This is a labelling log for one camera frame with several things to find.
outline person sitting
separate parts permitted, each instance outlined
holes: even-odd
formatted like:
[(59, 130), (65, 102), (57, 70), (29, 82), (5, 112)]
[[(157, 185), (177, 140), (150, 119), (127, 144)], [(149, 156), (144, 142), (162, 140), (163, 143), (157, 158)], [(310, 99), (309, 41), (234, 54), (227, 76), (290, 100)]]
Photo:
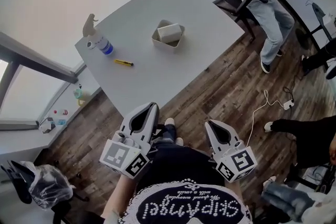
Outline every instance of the person sitting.
[(293, 221), (304, 224), (336, 223), (336, 193), (305, 193), (275, 182), (273, 176), (264, 182), (261, 197), (285, 212)]
[(266, 123), (264, 129), (296, 137), (298, 168), (336, 165), (336, 116), (306, 122), (281, 119)]
[(139, 182), (120, 177), (102, 214), (104, 223), (252, 223), (239, 183), (225, 182), (209, 156), (183, 147), (172, 118), (165, 126)]
[(268, 3), (252, 0), (247, 5), (247, 8), (257, 19), (267, 35), (260, 53), (260, 64), (262, 70), (265, 73), (269, 73), (270, 64), (275, 57), (282, 56), (281, 46), (294, 26), (294, 19), (278, 0), (268, 0)]
[[(323, 66), (324, 63), (332, 58), (336, 58), (336, 38), (328, 42), (323, 48), (321, 48), (316, 54), (305, 57), (302, 56), (302, 68), (304, 75), (307, 75), (310, 71)], [(328, 69), (327, 79), (332, 79), (336, 76), (335, 66), (331, 66)]]

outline white sneaker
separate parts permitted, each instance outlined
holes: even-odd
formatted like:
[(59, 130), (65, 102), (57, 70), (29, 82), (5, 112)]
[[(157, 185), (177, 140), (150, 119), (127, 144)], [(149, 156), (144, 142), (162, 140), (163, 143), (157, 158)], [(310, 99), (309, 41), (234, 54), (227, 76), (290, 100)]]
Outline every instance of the white sneaker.
[(266, 123), (266, 125), (264, 127), (265, 133), (269, 133), (269, 132), (272, 131), (272, 129), (271, 129), (272, 124), (273, 124), (273, 121), (270, 121), (270, 122)]
[(269, 179), (267, 179), (264, 183), (263, 183), (263, 187), (265, 187), (267, 184), (271, 183), (271, 182), (275, 182), (275, 180), (277, 179), (276, 176), (271, 176)]
[(178, 138), (175, 140), (175, 145), (183, 146), (183, 145), (184, 145), (183, 139), (182, 139), (181, 137), (178, 137)]
[(168, 119), (166, 119), (164, 125), (169, 125), (169, 124), (172, 124), (172, 125), (175, 126), (175, 121), (174, 121), (173, 118), (168, 118)]

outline dark laminate floor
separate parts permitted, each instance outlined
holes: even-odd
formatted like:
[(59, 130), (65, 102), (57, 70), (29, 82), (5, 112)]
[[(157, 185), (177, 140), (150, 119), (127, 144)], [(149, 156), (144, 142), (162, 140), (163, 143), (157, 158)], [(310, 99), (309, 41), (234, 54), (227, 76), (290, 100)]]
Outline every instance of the dark laminate floor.
[[(282, 87), (291, 87), (294, 74), (299, 70), (303, 51), (292, 34), (284, 45), (285, 55), (272, 64), (272, 72), (264, 74), (260, 68), (259, 52), (265, 34), (254, 27), (257, 39), (248, 44), (249, 36), (233, 45), (190, 85), (161, 109), (161, 120), (175, 118), (179, 136), (185, 144), (208, 151), (205, 141), (204, 122), (207, 119), (224, 121), (233, 126), (240, 138), (247, 142), (252, 121), (252, 112), (265, 103), (263, 90), (268, 90), (270, 101), (289, 100)], [(294, 87), (295, 107), (292, 119), (317, 120), (335, 114), (333, 95), (323, 69), (313, 71)], [(259, 165), (255, 172), (241, 181), (247, 204), (260, 203), (261, 184), (272, 175), (278, 180), (285, 178), (290, 163), (295, 161), (295, 144), (284, 134), (266, 135), (263, 125), (278, 118), (288, 118), (277, 104), (265, 107), (255, 114), (254, 133), (250, 141)], [(58, 159), (61, 171), (71, 178), (80, 172), (82, 179), (72, 183), (80, 193), (88, 195), (90, 203), (74, 199), (68, 219), (74, 224), (78, 212), (88, 209), (98, 214), (113, 191), (118, 175), (99, 163), (106, 139), (119, 128), (122, 117), (106, 95), (101, 92), (69, 124), (48, 151), (43, 152), (38, 164), (53, 163)]]

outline light blue jeans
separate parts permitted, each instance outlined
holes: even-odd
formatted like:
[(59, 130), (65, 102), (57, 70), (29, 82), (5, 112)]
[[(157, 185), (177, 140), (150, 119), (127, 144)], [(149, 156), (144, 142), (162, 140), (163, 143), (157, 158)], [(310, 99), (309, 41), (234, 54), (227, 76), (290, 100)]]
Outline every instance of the light blue jeans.
[(271, 205), (285, 212), (295, 222), (302, 222), (304, 211), (314, 204), (307, 193), (276, 182), (268, 183), (261, 196)]
[(260, 57), (264, 64), (269, 65), (291, 32), (294, 19), (278, 0), (268, 0), (268, 3), (252, 0), (247, 8), (267, 35)]

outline soap bar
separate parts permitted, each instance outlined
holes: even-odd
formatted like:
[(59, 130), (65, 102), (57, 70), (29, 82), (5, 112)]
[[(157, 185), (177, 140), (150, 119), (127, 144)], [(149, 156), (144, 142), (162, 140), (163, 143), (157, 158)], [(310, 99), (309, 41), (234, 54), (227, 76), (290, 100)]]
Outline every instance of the soap bar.
[(179, 24), (167, 25), (157, 29), (159, 41), (170, 43), (181, 39), (182, 31)]

